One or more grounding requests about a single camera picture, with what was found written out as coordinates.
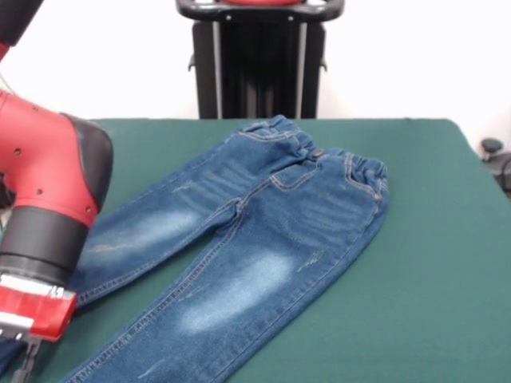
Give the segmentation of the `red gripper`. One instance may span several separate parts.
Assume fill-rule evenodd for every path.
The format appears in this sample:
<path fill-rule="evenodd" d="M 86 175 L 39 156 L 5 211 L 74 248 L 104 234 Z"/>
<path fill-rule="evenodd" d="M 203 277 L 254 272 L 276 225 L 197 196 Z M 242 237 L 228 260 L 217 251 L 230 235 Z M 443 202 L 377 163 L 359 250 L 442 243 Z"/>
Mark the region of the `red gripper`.
<path fill-rule="evenodd" d="M 77 305 L 77 294 L 36 279 L 1 275 L 1 335 L 15 340 L 58 341 Z M 28 342 L 11 383 L 27 383 L 41 346 Z"/>

